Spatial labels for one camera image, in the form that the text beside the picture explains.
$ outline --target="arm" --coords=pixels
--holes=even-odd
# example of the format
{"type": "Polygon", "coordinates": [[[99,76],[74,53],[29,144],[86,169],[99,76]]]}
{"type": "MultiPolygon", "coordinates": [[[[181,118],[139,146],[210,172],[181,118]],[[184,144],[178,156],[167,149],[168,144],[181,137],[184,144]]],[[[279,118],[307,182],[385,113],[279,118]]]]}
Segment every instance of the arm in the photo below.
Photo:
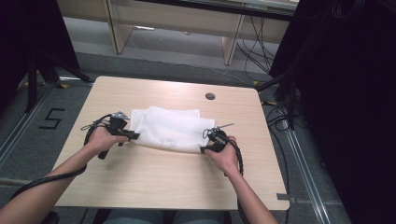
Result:
{"type": "Polygon", "coordinates": [[[205,150],[216,166],[229,178],[249,223],[277,223],[273,215],[239,173],[235,150],[231,144],[219,153],[205,150]]]}
{"type": "MultiPolygon", "coordinates": [[[[96,128],[87,145],[46,176],[79,170],[100,152],[126,141],[127,137],[111,135],[106,128],[96,128]]],[[[26,190],[1,208],[0,223],[40,223],[73,180],[74,177],[70,177],[26,190]]]]}

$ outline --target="black curtain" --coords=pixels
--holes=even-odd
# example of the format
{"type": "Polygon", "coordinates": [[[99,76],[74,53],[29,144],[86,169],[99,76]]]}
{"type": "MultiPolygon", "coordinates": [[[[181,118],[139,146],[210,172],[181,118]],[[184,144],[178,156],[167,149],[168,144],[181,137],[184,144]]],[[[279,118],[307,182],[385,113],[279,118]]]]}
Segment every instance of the black curtain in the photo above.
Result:
{"type": "MultiPolygon", "coordinates": [[[[319,13],[314,2],[299,7],[319,13]]],[[[395,24],[396,14],[373,0],[354,16],[331,17],[295,77],[308,125],[353,223],[396,223],[395,24]]],[[[309,29],[290,25],[274,76],[287,68],[309,29]]]]}
{"type": "MultiPolygon", "coordinates": [[[[0,1],[0,110],[26,75],[28,59],[35,51],[79,68],[56,0],[0,1]]],[[[51,72],[56,66],[52,61],[36,59],[40,71],[51,72]]]]}

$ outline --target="black stand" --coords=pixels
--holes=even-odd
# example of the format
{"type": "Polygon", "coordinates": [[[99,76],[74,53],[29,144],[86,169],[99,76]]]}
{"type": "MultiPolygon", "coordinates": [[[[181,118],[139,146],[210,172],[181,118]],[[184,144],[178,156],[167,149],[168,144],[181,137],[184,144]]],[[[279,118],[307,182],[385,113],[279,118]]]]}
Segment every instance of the black stand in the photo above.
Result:
{"type": "Polygon", "coordinates": [[[89,77],[78,71],[76,53],[56,1],[3,0],[0,5],[1,32],[6,37],[1,46],[11,53],[5,55],[11,60],[5,66],[14,77],[11,86],[21,82],[22,77],[28,74],[28,105],[25,112],[29,112],[36,103],[37,70],[47,83],[59,80],[55,66],[85,82],[91,82],[89,77]]]}
{"type": "Polygon", "coordinates": [[[46,53],[38,52],[32,53],[28,63],[28,104],[25,112],[28,113],[37,101],[37,76],[36,70],[40,72],[46,83],[56,83],[59,80],[58,75],[52,64],[61,66],[75,77],[78,77],[84,82],[92,82],[89,77],[78,71],[76,68],[69,66],[62,60],[46,53]]]}

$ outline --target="white cloth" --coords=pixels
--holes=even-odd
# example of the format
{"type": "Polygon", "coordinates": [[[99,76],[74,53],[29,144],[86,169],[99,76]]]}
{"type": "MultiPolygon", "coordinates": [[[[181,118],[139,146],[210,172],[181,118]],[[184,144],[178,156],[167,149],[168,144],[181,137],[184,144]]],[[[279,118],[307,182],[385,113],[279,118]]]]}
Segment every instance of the white cloth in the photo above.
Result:
{"type": "Polygon", "coordinates": [[[207,145],[205,129],[215,126],[213,119],[201,119],[199,110],[166,110],[157,106],[134,109],[130,130],[140,133],[138,145],[172,151],[201,153],[207,145]]]}

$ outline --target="black wire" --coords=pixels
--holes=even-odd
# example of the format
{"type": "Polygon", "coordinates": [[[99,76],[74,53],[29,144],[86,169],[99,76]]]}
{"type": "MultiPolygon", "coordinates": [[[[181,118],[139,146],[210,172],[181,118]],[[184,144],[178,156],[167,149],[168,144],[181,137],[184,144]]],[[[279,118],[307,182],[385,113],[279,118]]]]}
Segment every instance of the black wire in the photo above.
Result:
{"type": "Polygon", "coordinates": [[[288,119],[288,118],[285,117],[284,119],[281,119],[281,120],[277,120],[277,121],[276,121],[276,123],[275,123],[274,126],[275,126],[275,128],[276,128],[276,130],[277,130],[278,132],[280,132],[280,133],[281,133],[281,132],[285,132],[285,131],[287,131],[287,130],[289,129],[290,126],[289,126],[288,123],[287,123],[287,125],[286,125],[286,128],[279,128],[279,127],[278,127],[278,124],[279,124],[280,121],[282,121],[282,123],[283,123],[283,121],[284,121],[284,120],[287,120],[287,119],[288,119]]]}
{"type": "Polygon", "coordinates": [[[363,10],[365,0],[353,0],[353,6],[348,12],[344,12],[343,6],[348,3],[346,0],[338,0],[332,7],[332,16],[339,20],[347,20],[359,16],[363,10]]]}
{"type": "Polygon", "coordinates": [[[286,117],[285,115],[279,115],[279,116],[277,116],[277,117],[275,117],[275,118],[273,118],[273,119],[267,120],[267,123],[273,122],[274,120],[277,121],[277,119],[283,120],[283,119],[286,119],[286,118],[287,118],[287,117],[286,117]]]}
{"type": "Polygon", "coordinates": [[[271,114],[274,112],[275,109],[277,109],[277,106],[274,106],[274,108],[272,110],[270,110],[270,112],[268,113],[268,115],[266,117],[266,120],[268,120],[270,118],[271,114]]]}
{"type": "Polygon", "coordinates": [[[268,64],[267,64],[267,67],[264,67],[261,63],[259,63],[255,58],[253,58],[252,56],[250,56],[250,54],[253,52],[253,50],[254,50],[254,47],[256,47],[256,44],[257,44],[257,42],[258,42],[259,40],[258,39],[256,39],[256,41],[254,42],[254,44],[253,44],[253,47],[251,47],[251,49],[248,49],[248,53],[245,53],[243,50],[243,52],[245,53],[245,55],[251,60],[251,61],[253,61],[256,65],[258,65],[265,73],[267,73],[268,74],[268,64]]]}
{"type": "Polygon", "coordinates": [[[85,135],[84,146],[87,145],[88,141],[90,141],[91,134],[97,128],[97,125],[100,122],[102,122],[103,119],[109,118],[109,117],[111,117],[111,114],[104,115],[101,118],[99,118],[97,121],[94,121],[93,124],[90,124],[90,125],[87,125],[87,126],[84,126],[84,127],[81,128],[82,131],[86,130],[87,128],[90,128],[88,130],[87,134],[85,135]]]}
{"type": "MultiPolygon", "coordinates": [[[[244,47],[245,47],[245,49],[249,49],[249,48],[248,48],[248,46],[246,45],[246,43],[245,43],[245,40],[244,40],[244,39],[242,40],[242,43],[244,44],[244,47]]],[[[257,53],[257,52],[254,52],[254,51],[252,51],[252,53],[253,53],[253,54],[255,54],[255,55],[257,55],[257,56],[260,56],[260,57],[265,57],[265,55],[263,55],[263,54],[260,54],[260,53],[257,53]]]]}
{"type": "MultiPolygon", "coordinates": [[[[242,160],[241,149],[238,147],[238,145],[236,144],[235,141],[229,139],[228,137],[222,136],[221,134],[218,134],[217,137],[221,138],[226,143],[230,143],[233,146],[233,148],[235,149],[236,158],[238,159],[239,173],[241,175],[244,175],[244,163],[243,163],[243,160],[242,160]]],[[[237,204],[237,207],[238,207],[239,216],[241,217],[242,221],[245,224],[248,224],[249,223],[248,219],[247,219],[247,217],[245,215],[245,212],[244,212],[244,209],[242,208],[241,203],[239,202],[239,199],[236,199],[236,204],[237,204]]]]}
{"type": "Polygon", "coordinates": [[[70,178],[70,177],[74,177],[76,175],[81,175],[82,173],[84,173],[84,171],[87,169],[87,165],[83,166],[81,169],[75,171],[75,172],[71,172],[71,173],[67,173],[67,174],[61,174],[61,175],[52,175],[52,176],[47,176],[47,177],[43,177],[37,180],[34,180],[32,182],[30,182],[29,184],[26,184],[24,186],[22,186],[20,189],[18,189],[11,197],[10,200],[12,200],[13,198],[15,198],[16,196],[18,196],[19,194],[21,194],[22,192],[34,188],[38,185],[42,185],[51,181],[55,181],[55,180],[60,180],[60,179],[66,179],[66,178],[70,178]]]}
{"type": "Polygon", "coordinates": [[[245,60],[245,71],[247,71],[247,63],[248,63],[248,59],[250,59],[251,61],[253,61],[258,67],[260,67],[260,69],[264,72],[266,72],[268,74],[268,69],[266,67],[264,67],[261,63],[259,63],[255,58],[253,58],[252,56],[250,56],[249,53],[246,53],[241,46],[239,46],[239,44],[237,43],[236,46],[242,51],[242,53],[247,57],[247,59],[245,60]]]}
{"type": "Polygon", "coordinates": [[[253,25],[254,32],[255,32],[255,34],[256,34],[256,41],[258,41],[259,44],[260,44],[260,46],[262,47],[262,53],[263,53],[263,55],[264,55],[264,60],[265,60],[265,62],[266,62],[266,64],[267,64],[268,69],[270,69],[270,68],[271,68],[271,64],[270,64],[269,61],[268,61],[268,58],[269,58],[269,57],[266,55],[265,51],[267,51],[268,53],[270,53],[270,52],[266,49],[266,47],[265,47],[264,44],[262,43],[263,37],[260,38],[260,35],[261,35],[261,36],[263,35],[262,27],[264,26],[264,18],[262,18],[261,29],[260,29],[260,31],[259,31],[258,33],[257,33],[256,26],[254,25],[253,17],[250,17],[250,20],[251,20],[251,23],[252,23],[252,25],[253,25]]]}

